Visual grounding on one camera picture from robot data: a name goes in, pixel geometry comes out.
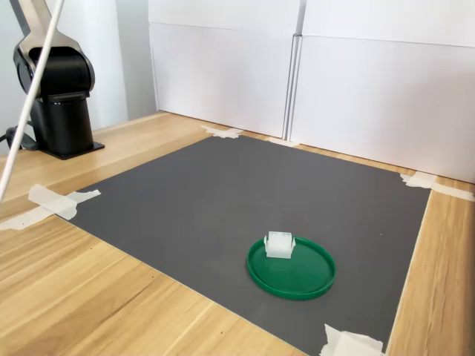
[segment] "wooden tabletop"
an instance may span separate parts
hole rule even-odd
[[[27,199],[36,183],[68,194],[211,136],[203,124],[225,128],[160,113],[96,131],[94,139],[106,148],[68,161],[20,151],[0,221],[36,206]],[[414,173],[310,146],[296,149]],[[475,191],[453,179],[438,182]],[[474,206],[430,193],[388,355],[475,355]],[[58,217],[0,231],[0,355],[175,354],[301,352]]]

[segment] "white cable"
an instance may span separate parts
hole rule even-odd
[[[20,114],[20,120],[18,127],[16,129],[15,138],[13,139],[12,147],[10,153],[8,154],[7,162],[5,163],[5,168],[0,180],[0,202],[2,202],[7,190],[8,182],[10,181],[10,176],[12,174],[13,164],[15,163],[16,154],[22,143],[24,127],[27,124],[28,117],[31,112],[31,107],[38,93],[39,83],[43,77],[43,71],[45,70],[46,61],[50,54],[51,42],[53,41],[53,35],[56,31],[56,26],[58,25],[59,15],[61,14],[62,5],[64,0],[58,0],[56,6],[54,7],[53,15],[51,16],[50,25],[47,28],[45,43],[43,44],[42,53],[39,57],[38,64],[36,65],[35,75],[33,81],[31,82],[30,90],[26,100],[24,101],[22,113]]]

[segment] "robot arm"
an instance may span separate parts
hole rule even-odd
[[[45,0],[10,0],[24,38],[13,52],[20,84],[27,93],[45,41],[51,14]],[[68,159],[104,147],[92,139],[86,98],[94,69],[79,44],[54,33],[31,122],[41,151]]]

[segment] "wood grain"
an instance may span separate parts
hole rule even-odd
[[[0,221],[34,207],[27,193],[35,183],[60,194],[84,188],[210,136],[201,125],[225,128],[161,113],[96,131],[95,140],[106,149],[68,161],[21,151]],[[296,148],[413,173],[310,146]],[[468,183],[438,180],[475,191]],[[431,193],[388,355],[475,355],[474,206]],[[0,231],[0,316],[0,355],[301,354],[57,217],[23,231]]]

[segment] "small white box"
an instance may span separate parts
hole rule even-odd
[[[269,231],[269,238],[264,237],[267,257],[287,258],[292,256],[295,240],[289,232]]]

